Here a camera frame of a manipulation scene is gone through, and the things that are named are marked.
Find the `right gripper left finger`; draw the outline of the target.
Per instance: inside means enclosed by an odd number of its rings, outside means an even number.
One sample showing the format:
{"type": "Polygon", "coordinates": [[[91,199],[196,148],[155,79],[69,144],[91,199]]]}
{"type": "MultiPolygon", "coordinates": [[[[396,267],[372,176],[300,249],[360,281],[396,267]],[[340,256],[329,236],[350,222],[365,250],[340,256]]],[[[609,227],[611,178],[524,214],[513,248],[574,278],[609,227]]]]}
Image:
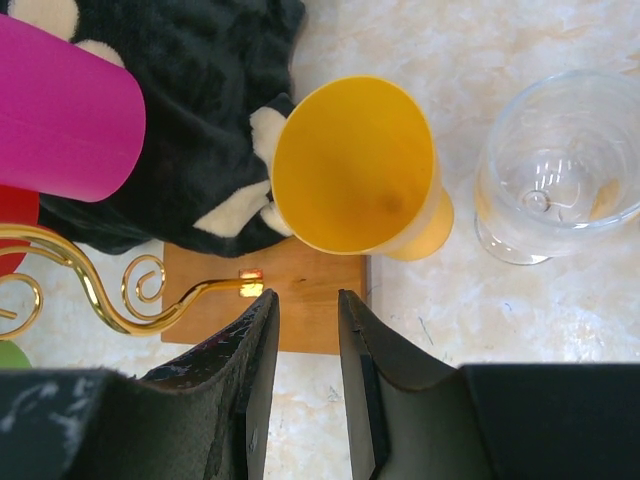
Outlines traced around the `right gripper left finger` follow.
{"type": "Polygon", "coordinates": [[[5,479],[260,479],[279,298],[140,378],[108,369],[5,369],[5,479]]]}

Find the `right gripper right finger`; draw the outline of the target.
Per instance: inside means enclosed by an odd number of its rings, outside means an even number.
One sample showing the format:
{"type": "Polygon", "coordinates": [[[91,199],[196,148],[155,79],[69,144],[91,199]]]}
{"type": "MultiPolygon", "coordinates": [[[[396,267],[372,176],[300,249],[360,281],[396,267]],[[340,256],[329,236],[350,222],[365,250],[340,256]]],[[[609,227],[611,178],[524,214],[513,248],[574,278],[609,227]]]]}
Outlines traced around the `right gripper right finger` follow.
{"type": "Polygon", "coordinates": [[[635,479],[635,363],[451,367],[338,298],[356,479],[635,479]]]}

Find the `green plastic wine glass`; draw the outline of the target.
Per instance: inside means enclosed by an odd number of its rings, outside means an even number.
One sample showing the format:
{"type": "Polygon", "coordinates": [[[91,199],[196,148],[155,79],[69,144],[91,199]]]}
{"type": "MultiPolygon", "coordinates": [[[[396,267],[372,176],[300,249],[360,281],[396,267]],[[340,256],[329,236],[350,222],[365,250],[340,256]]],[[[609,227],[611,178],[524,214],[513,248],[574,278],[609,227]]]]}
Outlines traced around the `green plastic wine glass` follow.
{"type": "Polygon", "coordinates": [[[11,341],[0,341],[1,369],[29,369],[31,362],[22,349],[11,341]]]}

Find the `orange wine glass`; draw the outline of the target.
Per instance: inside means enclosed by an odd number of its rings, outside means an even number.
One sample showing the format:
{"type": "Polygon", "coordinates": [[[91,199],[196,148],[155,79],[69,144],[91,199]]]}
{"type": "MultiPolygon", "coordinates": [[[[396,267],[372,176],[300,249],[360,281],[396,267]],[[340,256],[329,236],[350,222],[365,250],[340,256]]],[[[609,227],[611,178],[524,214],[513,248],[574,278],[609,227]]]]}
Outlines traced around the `orange wine glass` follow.
{"type": "Polygon", "coordinates": [[[271,184],[293,234],[329,254],[420,260],[453,227],[429,122],[379,77],[341,78],[304,98],[280,134],[271,184]]]}

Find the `clear wine glass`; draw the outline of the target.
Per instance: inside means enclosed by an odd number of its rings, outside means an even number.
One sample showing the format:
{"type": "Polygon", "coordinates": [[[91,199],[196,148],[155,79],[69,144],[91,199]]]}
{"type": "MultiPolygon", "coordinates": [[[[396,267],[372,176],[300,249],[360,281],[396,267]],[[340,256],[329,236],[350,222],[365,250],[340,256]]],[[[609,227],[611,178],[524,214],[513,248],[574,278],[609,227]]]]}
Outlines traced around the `clear wine glass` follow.
{"type": "Polygon", "coordinates": [[[639,81],[575,70],[519,93],[479,156],[477,239],[535,265],[603,243],[639,218],[639,81]]]}

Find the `pink plastic wine glass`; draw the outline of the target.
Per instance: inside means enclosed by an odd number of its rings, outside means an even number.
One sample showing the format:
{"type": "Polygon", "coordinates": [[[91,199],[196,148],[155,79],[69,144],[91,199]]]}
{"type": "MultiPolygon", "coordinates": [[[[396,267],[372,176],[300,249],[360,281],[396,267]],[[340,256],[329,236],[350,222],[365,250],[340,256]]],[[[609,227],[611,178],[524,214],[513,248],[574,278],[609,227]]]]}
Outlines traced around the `pink plastic wine glass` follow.
{"type": "Polygon", "coordinates": [[[129,72],[2,16],[2,184],[101,201],[132,173],[145,128],[143,94],[129,72]]]}

